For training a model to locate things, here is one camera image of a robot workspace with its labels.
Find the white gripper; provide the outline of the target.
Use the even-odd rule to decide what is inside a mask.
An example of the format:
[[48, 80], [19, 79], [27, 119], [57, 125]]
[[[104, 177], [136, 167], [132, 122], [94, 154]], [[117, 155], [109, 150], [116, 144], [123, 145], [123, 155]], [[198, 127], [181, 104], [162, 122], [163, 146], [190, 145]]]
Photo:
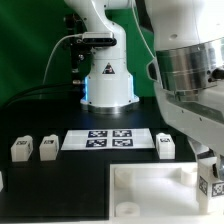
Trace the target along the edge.
[[158, 83], [154, 90], [164, 121], [189, 136], [197, 163], [215, 162], [213, 151], [224, 155], [224, 83], [200, 91], [197, 102], [179, 102]]

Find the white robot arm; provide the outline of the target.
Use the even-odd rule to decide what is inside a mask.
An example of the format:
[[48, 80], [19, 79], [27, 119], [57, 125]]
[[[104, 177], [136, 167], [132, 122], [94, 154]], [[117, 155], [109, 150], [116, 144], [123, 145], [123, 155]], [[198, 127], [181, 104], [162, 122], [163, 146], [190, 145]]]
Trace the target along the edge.
[[132, 8], [138, 24], [154, 34], [147, 65], [164, 121], [189, 137], [197, 153], [224, 161], [224, 0], [64, 0], [87, 31], [93, 64], [81, 104], [98, 113], [133, 105], [125, 31], [107, 19], [111, 9]]

